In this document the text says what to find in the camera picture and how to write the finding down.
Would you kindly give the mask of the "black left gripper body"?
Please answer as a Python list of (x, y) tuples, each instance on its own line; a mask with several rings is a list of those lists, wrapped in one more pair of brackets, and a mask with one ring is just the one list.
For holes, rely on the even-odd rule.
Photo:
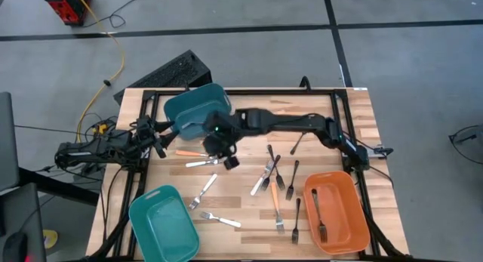
[(155, 121), (155, 119), (152, 119), (149, 116), (142, 116), (136, 120), (134, 123), (134, 144), (138, 149), (147, 149), (153, 146), (158, 156), (163, 159), (166, 157), (166, 154), (162, 147), (161, 133), (154, 131), (153, 122)]

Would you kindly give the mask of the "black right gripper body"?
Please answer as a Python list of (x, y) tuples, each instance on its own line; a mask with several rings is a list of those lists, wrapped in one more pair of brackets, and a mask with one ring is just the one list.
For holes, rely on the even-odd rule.
[(207, 115), (203, 129), (206, 136), (202, 144), (209, 156), (231, 157), (237, 153), (240, 126), (235, 116), (213, 111)]

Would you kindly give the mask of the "orange-handled silver fork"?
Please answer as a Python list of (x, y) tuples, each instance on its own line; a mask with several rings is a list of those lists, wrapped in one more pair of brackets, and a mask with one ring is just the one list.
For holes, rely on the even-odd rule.
[(272, 200), (274, 203), (275, 207), (275, 225), (278, 233), (280, 235), (283, 235), (285, 233), (285, 227), (284, 227), (284, 222), (280, 213), (280, 207), (278, 203), (278, 191), (277, 191), (277, 186), (275, 183), (271, 183), (271, 193), (272, 193)]
[(191, 152), (191, 151), (185, 151), (185, 150), (176, 150), (175, 154), (177, 156), (189, 156), (189, 157), (210, 157), (206, 153), (198, 153), (198, 152)]

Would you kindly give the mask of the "white-handled silver fork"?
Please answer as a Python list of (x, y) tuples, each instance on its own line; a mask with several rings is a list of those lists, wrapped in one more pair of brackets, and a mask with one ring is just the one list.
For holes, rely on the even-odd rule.
[(202, 196), (209, 190), (209, 188), (217, 179), (217, 177), (218, 177), (218, 174), (212, 174), (208, 182), (202, 188), (202, 191), (189, 204), (189, 209), (194, 210), (200, 204)]
[(229, 220), (229, 219), (222, 218), (222, 217), (216, 217), (216, 216), (214, 216), (210, 212), (202, 211), (200, 213), (200, 216), (202, 218), (206, 219), (206, 220), (216, 220), (216, 221), (218, 221), (220, 223), (224, 223), (224, 224), (229, 225), (231, 227), (235, 227), (235, 228), (240, 228), (241, 227), (241, 224), (238, 221)]
[(257, 191), (260, 189), (262, 182), (268, 176), (269, 172), (272, 170), (273, 167), (273, 160), (269, 160), (264, 168), (263, 173), (258, 178), (257, 182), (255, 183), (254, 187), (250, 191), (251, 196), (255, 196)]
[(187, 168), (194, 168), (194, 167), (204, 166), (204, 165), (218, 165), (221, 162), (222, 162), (221, 159), (207, 159), (200, 162), (188, 162), (185, 164), (185, 166)]

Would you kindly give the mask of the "black metal fork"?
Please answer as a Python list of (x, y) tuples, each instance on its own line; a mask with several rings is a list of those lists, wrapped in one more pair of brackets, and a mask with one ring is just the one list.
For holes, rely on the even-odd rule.
[(319, 234), (320, 234), (320, 239), (321, 239), (322, 243), (326, 243), (327, 240), (328, 240), (328, 233), (327, 233), (327, 228), (326, 228), (326, 226), (323, 223), (322, 218), (321, 218), (321, 212), (320, 212), (320, 207), (319, 207), (319, 203), (318, 203), (317, 190), (312, 189), (311, 194), (312, 194), (312, 199), (313, 199), (313, 202), (314, 202), (314, 205), (315, 205), (316, 214), (318, 216), (318, 231), (319, 231)]
[[(273, 150), (272, 150), (272, 146), (270, 144), (267, 146), (267, 149), (268, 149), (268, 152), (269, 152), (272, 160), (275, 161), (275, 156), (274, 156), (274, 153), (273, 153)], [(275, 172), (276, 172), (275, 178), (276, 178), (276, 182), (278, 184), (278, 188), (280, 190), (285, 190), (285, 183), (283, 181), (282, 176), (279, 174), (277, 165), (273, 165), (273, 168), (275, 169)]]
[(287, 192), (286, 192), (286, 196), (285, 196), (285, 199), (288, 200), (288, 201), (290, 201), (292, 199), (293, 194), (294, 194), (294, 179), (295, 179), (297, 170), (299, 168), (299, 164), (300, 164), (299, 160), (296, 160), (294, 162), (294, 170), (293, 170), (293, 174), (292, 174), (292, 178), (291, 178), (291, 183), (290, 183), (289, 187), (287, 188)]
[(296, 199), (296, 217), (295, 217), (295, 226), (292, 230), (292, 235), (291, 235), (291, 240), (292, 243), (297, 245), (299, 241), (299, 230), (298, 230), (298, 220), (299, 220), (299, 214), (300, 214), (300, 204), (301, 204), (301, 199), (297, 198)]
[(265, 176), (265, 178), (263, 179), (263, 182), (262, 182), (262, 185), (261, 185), (261, 190), (265, 191), (269, 185), (269, 181), (270, 181), (270, 176), (273, 172), (273, 170), (276, 168), (276, 165), (278, 164), (279, 160), (280, 160), (281, 156), (280, 155), (277, 155), (275, 157), (275, 159), (272, 161), (272, 164), (270, 166), (270, 169), (269, 169), (269, 172), (268, 174)]

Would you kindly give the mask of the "dark teal plastic bin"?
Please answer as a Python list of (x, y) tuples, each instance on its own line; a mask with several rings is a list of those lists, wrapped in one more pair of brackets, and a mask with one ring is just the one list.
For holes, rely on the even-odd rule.
[(202, 125), (209, 113), (230, 114), (232, 105), (223, 87), (210, 83), (171, 98), (165, 103), (164, 111), (168, 121), (174, 122), (171, 129), (179, 131), (181, 139), (193, 140), (204, 137)]

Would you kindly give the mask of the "black perforated computer case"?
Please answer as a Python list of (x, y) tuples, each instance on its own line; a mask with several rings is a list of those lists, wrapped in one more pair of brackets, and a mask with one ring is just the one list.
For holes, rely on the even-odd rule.
[(211, 71), (191, 50), (137, 80), (128, 88), (197, 88), (212, 83)]

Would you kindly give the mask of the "turquoise green plastic bin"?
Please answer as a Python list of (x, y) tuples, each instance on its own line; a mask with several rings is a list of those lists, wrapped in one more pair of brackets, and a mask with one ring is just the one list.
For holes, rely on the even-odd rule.
[(197, 255), (199, 235), (174, 186), (136, 198), (128, 215), (145, 262), (188, 262)]

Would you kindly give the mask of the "black floor beam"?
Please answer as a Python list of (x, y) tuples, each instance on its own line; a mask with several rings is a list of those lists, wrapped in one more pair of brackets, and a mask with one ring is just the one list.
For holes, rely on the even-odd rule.
[(40, 192), (51, 194), (53, 196), (60, 196), (86, 205), (95, 206), (99, 199), (99, 194), (93, 191), (54, 180), (24, 168), (19, 168), (19, 181), (17, 185), (23, 186), (28, 183), (34, 183)]

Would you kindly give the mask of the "orange plastic bin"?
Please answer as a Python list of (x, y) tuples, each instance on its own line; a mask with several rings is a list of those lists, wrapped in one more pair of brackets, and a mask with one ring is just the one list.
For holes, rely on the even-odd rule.
[[(316, 189), (321, 218), (327, 228), (328, 240), (322, 243), (318, 231), (318, 216), (311, 190)], [(371, 236), (365, 214), (352, 178), (344, 171), (311, 174), (303, 188), (310, 233), (315, 245), (330, 255), (364, 251)]]

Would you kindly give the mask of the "yellow floor sticker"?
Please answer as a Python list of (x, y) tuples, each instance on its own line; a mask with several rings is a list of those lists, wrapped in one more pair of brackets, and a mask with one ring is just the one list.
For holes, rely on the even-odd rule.
[(46, 250), (53, 248), (58, 242), (58, 233), (55, 230), (42, 230), (44, 247)]

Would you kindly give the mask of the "dark grey panel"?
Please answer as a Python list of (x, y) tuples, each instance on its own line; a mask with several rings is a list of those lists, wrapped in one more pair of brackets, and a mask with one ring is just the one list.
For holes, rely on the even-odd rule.
[(19, 182), (17, 143), (11, 94), (0, 92), (0, 192)]

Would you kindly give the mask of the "red black equipment box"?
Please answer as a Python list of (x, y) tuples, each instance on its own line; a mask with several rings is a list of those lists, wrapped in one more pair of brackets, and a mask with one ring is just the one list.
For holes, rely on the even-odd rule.
[(67, 26), (82, 26), (87, 9), (81, 0), (45, 0)]

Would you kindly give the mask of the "black computer mouse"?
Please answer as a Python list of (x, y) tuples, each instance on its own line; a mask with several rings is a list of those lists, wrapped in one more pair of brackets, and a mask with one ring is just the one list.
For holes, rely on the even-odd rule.
[(27, 235), (25, 233), (15, 232), (7, 237), (2, 259), (3, 262), (25, 262), (27, 259)]

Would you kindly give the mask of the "black aluminium rig frame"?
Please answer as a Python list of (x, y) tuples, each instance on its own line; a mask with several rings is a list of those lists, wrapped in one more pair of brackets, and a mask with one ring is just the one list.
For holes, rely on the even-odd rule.
[[(364, 88), (231, 88), (228, 90), (232, 106), (258, 107), (277, 114), (304, 115), (318, 113), (338, 115), (343, 129), (360, 141), (377, 146), (380, 133), (377, 127), (369, 93)], [(245, 138), (238, 144), (236, 169), (227, 171), (222, 165), (187, 168), (189, 156), (177, 156), (176, 150), (196, 152), (202, 146), (199, 140), (175, 140), (168, 148), (165, 159), (152, 154), (146, 179), (146, 190), (168, 184), (174, 186), (185, 203), (197, 196), (212, 174), (218, 174), (209, 190), (202, 196), (199, 207), (190, 215), (200, 238), (196, 257), (199, 260), (329, 260), (313, 242), (306, 217), (303, 188), (307, 177), (342, 169), (340, 153), (322, 146), (318, 139), (306, 135), (294, 155), (290, 151), (300, 137), (297, 133), (271, 133), (264, 137)], [(250, 191), (261, 175), (271, 145), (281, 156), (278, 168), (286, 184), (291, 183), (294, 162), (300, 161), (294, 179), (294, 196), (278, 203), (285, 233), (280, 235), (275, 225), (275, 207), (269, 190), (255, 196)], [(299, 241), (292, 243), (295, 226), (296, 199), (301, 199), (298, 220)], [(206, 220), (202, 211), (216, 217), (238, 221), (240, 228), (216, 220)]]

